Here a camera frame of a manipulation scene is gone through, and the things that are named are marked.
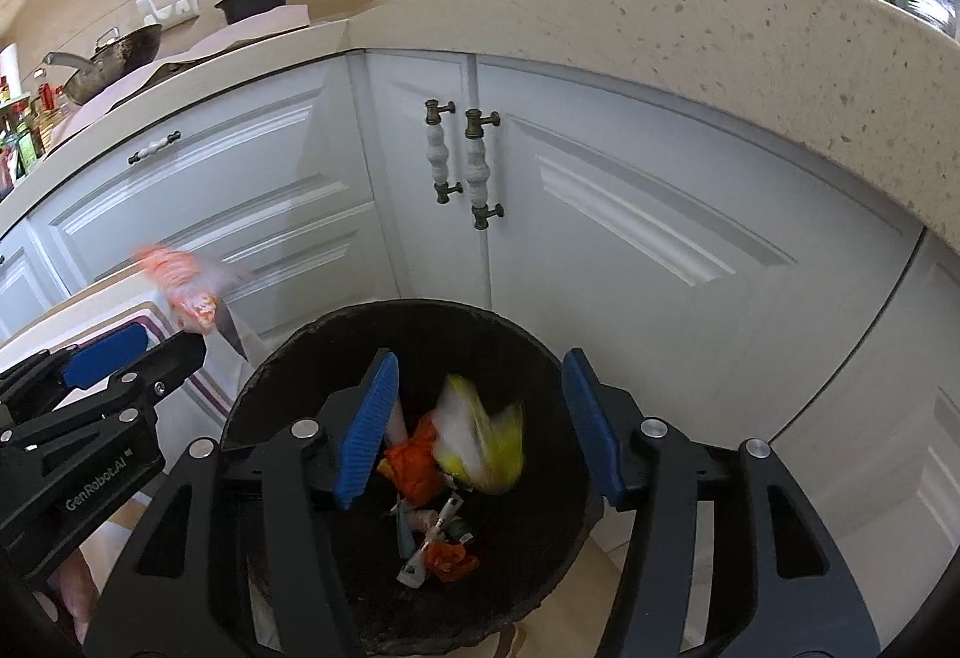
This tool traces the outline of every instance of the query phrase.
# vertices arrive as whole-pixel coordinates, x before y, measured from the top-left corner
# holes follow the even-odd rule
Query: wok
[[[123,76],[154,61],[160,50],[162,31],[162,27],[154,23],[120,37],[120,31],[114,26],[107,35],[113,33],[115,37],[103,45],[101,41],[107,36],[101,37],[92,58],[86,59],[75,53],[50,52],[43,57],[43,62],[77,68],[64,84],[64,92],[74,103],[84,105],[110,84],[117,83]]]

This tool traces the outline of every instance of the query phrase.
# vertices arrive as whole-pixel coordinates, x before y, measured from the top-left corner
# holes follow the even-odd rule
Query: silver screw
[[[312,439],[319,430],[320,426],[316,420],[298,420],[290,428],[290,432],[296,439]]]
[[[649,420],[640,423],[640,430],[643,431],[644,436],[649,436],[652,439],[662,439],[666,436],[667,426],[664,421],[651,417]]]
[[[751,439],[747,442],[747,452],[762,460],[765,457],[770,457],[770,445],[765,441],[760,441],[760,439]]]
[[[214,445],[209,439],[197,439],[190,445],[190,457],[203,460],[213,454]]]

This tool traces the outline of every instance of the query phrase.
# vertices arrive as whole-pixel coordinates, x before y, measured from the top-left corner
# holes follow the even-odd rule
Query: kitchen cabinet
[[[367,140],[371,174],[382,171],[377,204],[389,204],[397,227],[398,261],[405,267],[401,290],[407,297],[457,300],[486,307],[483,236],[474,231],[464,180],[464,111],[474,107],[472,57],[465,55],[365,55],[368,95],[376,115]],[[464,193],[437,202],[427,161],[426,100],[455,103],[442,116],[449,181]]]
[[[493,310],[687,436],[771,438],[856,347],[920,225],[784,141],[483,63]]]
[[[0,239],[0,343],[66,297],[29,223]]]
[[[886,644],[960,545],[960,257],[930,234],[877,325],[774,448]]]
[[[152,243],[227,261],[251,274],[233,300],[268,343],[397,293],[342,58],[165,119],[71,178],[31,221],[72,291]]]

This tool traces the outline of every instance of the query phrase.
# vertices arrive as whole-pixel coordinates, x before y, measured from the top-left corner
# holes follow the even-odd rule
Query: countertop
[[[960,250],[960,44],[879,0],[387,0],[228,53],[120,105],[0,204],[0,237],[151,124],[354,49],[505,56],[681,95],[827,157]]]

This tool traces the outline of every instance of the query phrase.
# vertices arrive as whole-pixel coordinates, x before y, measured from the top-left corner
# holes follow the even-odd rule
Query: black trash bin
[[[224,445],[264,441],[315,415],[357,384],[378,348],[400,361],[408,426],[434,407],[448,373],[472,381],[488,412],[522,402],[526,457],[505,495],[472,493],[461,510],[477,535],[480,567],[419,590],[397,580],[397,495],[379,474],[352,509],[330,517],[350,610],[368,653],[439,655],[475,645],[536,609],[577,557],[603,512],[560,394],[560,363],[529,333],[487,311],[441,300],[388,300],[344,308],[296,332],[253,375],[224,428]],[[262,527],[251,529],[251,568],[265,578]]]

